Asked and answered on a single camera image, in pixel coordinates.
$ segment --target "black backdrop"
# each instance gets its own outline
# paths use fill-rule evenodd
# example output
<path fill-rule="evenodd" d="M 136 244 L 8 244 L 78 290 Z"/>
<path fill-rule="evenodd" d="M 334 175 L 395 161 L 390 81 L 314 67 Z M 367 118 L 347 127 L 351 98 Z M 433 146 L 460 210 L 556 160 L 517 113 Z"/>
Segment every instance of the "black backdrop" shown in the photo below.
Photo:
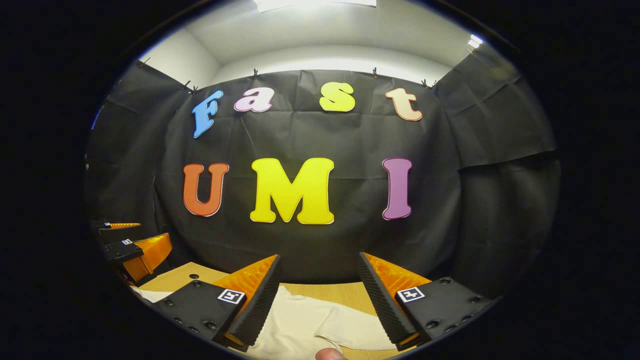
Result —
<path fill-rule="evenodd" d="M 488 46 L 434 88 L 402 79 L 334 70 L 263 74 L 191 95 L 156 69 L 134 64 L 109 95 L 88 148 L 93 217 L 169 231 L 177 266 L 195 260 L 233 272 L 277 253 L 285 282 L 357 281 L 360 251 L 421 275 L 453 275 L 474 290 L 501 295 L 547 239 L 559 186 L 555 143 L 540 104 L 520 73 Z M 355 108 L 323 111 L 320 88 L 349 83 Z M 250 88 L 275 91 L 273 107 L 239 112 Z M 404 88 L 423 118 L 403 120 L 384 94 Z M 217 90 L 214 124 L 193 138 L 192 109 Z M 293 181 L 309 158 L 329 158 L 334 223 L 255 223 L 259 158 L 279 159 Z M 388 180 L 381 162 L 408 158 L 412 213 L 384 220 Z M 184 206 L 183 167 L 226 163 L 221 209 L 211 217 Z M 205 171 L 198 198 L 208 199 Z M 298 204 L 299 212 L 302 201 Z"/>

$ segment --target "white cloth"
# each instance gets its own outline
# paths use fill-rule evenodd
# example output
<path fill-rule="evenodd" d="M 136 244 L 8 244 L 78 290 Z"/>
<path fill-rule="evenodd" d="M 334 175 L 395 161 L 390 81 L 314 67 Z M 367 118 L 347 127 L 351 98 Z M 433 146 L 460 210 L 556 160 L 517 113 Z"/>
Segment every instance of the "white cloth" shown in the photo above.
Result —
<path fill-rule="evenodd" d="M 139 293 L 140 295 L 142 295 L 143 298 L 151 302 L 162 300 L 173 293 L 173 291 L 147 291 L 147 290 L 140 290 L 136 288 L 131 288 L 131 290 L 135 291 L 136 293 Z"/>
<path fill-rule="evenodd" d="M 171 292 L 134 289 L 156 302 Z M 377 317 L 334 302 L 292 295 L 278 288 L 264 326 L 247 354 L 264 360 L 315 360 L 316 352 L 332 347 L 392 350 Z"/>

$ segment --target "blue letter f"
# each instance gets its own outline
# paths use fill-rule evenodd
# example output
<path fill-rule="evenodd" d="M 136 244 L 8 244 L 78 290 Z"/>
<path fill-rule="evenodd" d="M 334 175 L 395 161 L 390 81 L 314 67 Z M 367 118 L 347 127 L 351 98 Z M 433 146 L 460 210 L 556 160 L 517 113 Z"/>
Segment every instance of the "blue letter f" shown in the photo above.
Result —
<path fill-rule="evenodd" d="M 193 113 L 196 115 L 196 131 L 193 133 L 193 138 L 197 138 L 202 135 L 205 131 L 207 131 L 213 125 L 213 119 L 209 119 L 209 114 L 211 116 L 216 114 L 218 110 L 218 103 L 216 103 L 216 99 L 222 97 L 222 90 L 218 90 L 214 92 L 211 96 L 209 96 L 205 101 L 196 105 L 193 108 Z"/>

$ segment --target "orange letter u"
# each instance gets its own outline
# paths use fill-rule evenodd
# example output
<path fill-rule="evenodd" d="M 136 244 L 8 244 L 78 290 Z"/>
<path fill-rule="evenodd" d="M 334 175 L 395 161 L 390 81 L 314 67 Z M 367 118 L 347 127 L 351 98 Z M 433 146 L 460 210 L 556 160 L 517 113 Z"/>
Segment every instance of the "orange letter u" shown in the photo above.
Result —
<path fill-rule="evenodd" d="M 200 202 L 198 200 L 198 178 L 204 171 L 200 164 L 189 164 L 184 167 L 184 192 L 182 197 L 187 210 L 194 215 L 209 217 L 218 212 L 222 199 L 222 180 L 226 172 L 229 171 L 227 164 L 211 164 L 211 194 L 209 201 Z"/>

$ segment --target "letter m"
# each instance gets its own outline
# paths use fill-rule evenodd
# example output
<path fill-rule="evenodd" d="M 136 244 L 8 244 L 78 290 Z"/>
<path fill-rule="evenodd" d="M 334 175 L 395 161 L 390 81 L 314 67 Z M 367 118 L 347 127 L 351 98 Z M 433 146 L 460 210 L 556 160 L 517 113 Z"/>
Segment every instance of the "letter m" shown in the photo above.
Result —
<path fill-rule="evenodd" d="M 251 220 L 274 222 L 271 198 L 284 222 L 293 217 L 302 199 L 302 211 L 298 214 L 301 224 L 330 224 L 333 214 L 329 211 L 329 172 L 333 161 L 326 158 L 311 158 L 305 161 L 293 183 L 289 182 L 277 159 L 265 158 L 253 162 L 251 168 L 258 174 L 255 210 Z"/>

